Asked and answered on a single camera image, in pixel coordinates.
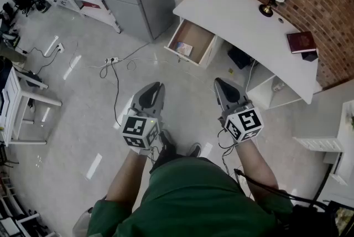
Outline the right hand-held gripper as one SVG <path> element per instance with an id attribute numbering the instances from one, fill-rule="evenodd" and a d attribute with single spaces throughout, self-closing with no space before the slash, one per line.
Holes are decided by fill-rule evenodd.
<path id="1" fill-rule="evenodd" d="M 222 109 L 222 128 L 236 143 L 256 137 L 264 127 L 259 109 L 249 101 L 245 89 L 235 82 L 216 78 L 214 90 Z"/>

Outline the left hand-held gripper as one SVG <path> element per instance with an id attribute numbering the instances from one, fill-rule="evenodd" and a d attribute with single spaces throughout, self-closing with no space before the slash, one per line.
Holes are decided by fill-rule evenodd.
<path id="1" fill-rule="evenodd" d="M 121 135 L 128 147 L 139 155 L 149 155 L 160 134 L 165 85 L 154 82 L 140 89 L 130 107 L 121 112 Z"/>

